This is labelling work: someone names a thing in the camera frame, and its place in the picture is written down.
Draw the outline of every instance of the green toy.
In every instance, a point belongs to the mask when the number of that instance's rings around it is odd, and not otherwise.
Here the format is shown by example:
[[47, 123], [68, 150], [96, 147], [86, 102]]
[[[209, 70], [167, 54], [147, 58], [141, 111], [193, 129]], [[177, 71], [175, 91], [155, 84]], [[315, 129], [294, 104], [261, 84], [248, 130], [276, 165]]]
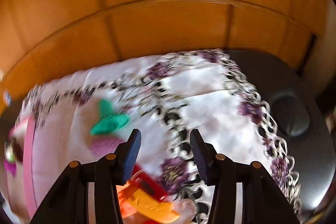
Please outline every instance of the green toy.
[[127, 115], [113, 112], [110, 102], [105, 99], [99, 101], [99, 110], [100, 121], [92, 127], [91, 135], [111, 133], [129, 122]]

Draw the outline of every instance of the floral tablecloth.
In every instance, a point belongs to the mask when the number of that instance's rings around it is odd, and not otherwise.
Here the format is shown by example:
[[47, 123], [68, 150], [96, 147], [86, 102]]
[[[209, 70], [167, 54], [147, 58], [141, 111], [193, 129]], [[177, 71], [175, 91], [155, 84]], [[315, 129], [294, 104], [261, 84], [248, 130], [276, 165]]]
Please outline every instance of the floral tablecloth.
[[[117, 136], [126, 140], [133, 128], [141, 130], [137, 163], [170, 193], [181, 214], [176, 224], [206, 223], [214, 191], [199, 178], [189, 144], [193, 128], [233, 161], [260, 161], [300, 213], [299, 175], [285, 140], [276, 135], [269, 105], [221, 50], [129, 59], [32, 89], [19, 118], [32, 113], [36, 119], [31, 175], [37, 206], [70, 161], [97, 160], [89, 149], [95, 138], [89, 132], [99, 120], [102, 98], [130, 117]], [[95, 223], [92, 191], [91, 185], [89, 217]], [[235, 223], [241, 223], [241, 214], [238, 185]], [[136, 213], [124, 222], [144, 220]]]

